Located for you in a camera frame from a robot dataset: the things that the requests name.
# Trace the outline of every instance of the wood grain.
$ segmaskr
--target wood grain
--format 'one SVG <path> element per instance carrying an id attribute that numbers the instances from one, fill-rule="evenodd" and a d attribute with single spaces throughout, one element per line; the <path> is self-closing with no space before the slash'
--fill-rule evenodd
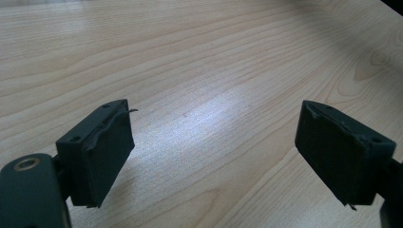
<path id="1" fill-rule="evenodd" d="M 0 4 L 0 166 L 127 98 L 136 147 L 74 227 L 380 227 L 294 146 L 302 100 L 403 151 L 403 17 L 375 0 Z"/>

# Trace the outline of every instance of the black clamp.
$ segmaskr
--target black clamp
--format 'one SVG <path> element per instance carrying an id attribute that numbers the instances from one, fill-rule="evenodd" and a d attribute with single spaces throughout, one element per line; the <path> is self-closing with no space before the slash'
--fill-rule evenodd
<path id="1" fill-rule="evenodd" d="M 98 107 L 56 142 L 57 155 L 32 154 L 0 173 L 0 227 L 71 227 L 66 199 L 100 207 L 134 142 L 127 100 Z"/>
<path id="2" fill-rule="evenodd" d="M 395 142 L 326 104 L 304 101 L 296 147 L 335 196 L 353 209 L 385 199 L 382 227 L 403 227 L 403 165 Z"/>

